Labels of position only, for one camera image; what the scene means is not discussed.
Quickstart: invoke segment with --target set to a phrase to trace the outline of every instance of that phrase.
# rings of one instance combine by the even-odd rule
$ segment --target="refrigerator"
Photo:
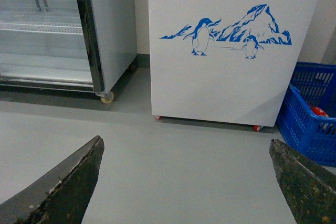
[[[149,0],[152,114],[274,126],[318,0]]]
[[[134,0],[0,0],[0,85],[93,92],[137,56]]]

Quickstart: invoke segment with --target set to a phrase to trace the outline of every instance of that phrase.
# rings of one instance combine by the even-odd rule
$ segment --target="blue plastic basket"
[[[329,115],[317,116],[317,106]],[[336,166],[336,66],[298,62],[277,125],[289,146],[320,165]]]

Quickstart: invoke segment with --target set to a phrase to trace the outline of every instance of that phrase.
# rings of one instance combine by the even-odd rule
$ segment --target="blue penguin graphic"
[[[245,59],[255,59],[258,49],[261,48],[265,50],[257,41],[257,38],[254,35],[249,35],[246,38],[246,44],[243,45],[245,47]]]
[[[183,39],[192,37],[193,55],[206,56],[205,51],[208,48],[209,39],[215,40],[215,36],[210,32],[209,26],[213,26],[215,23],[212,22],[209,18],[203,18],[199,21],[198,25],[195,27],[195,30],[186,35]]]

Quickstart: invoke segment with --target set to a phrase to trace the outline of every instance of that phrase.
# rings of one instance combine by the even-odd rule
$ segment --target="iceberg graphic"
[[[226,27],[217,41],[247,42],[254,36],[259,43],[292,45],[289,31],[280,32],[268,5],[257,5],[238,22]]]

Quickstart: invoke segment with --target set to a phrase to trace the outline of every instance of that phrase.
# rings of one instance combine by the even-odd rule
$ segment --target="white chest freezer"
[[[274,126],[318,0],[149,0],[153,115]]]

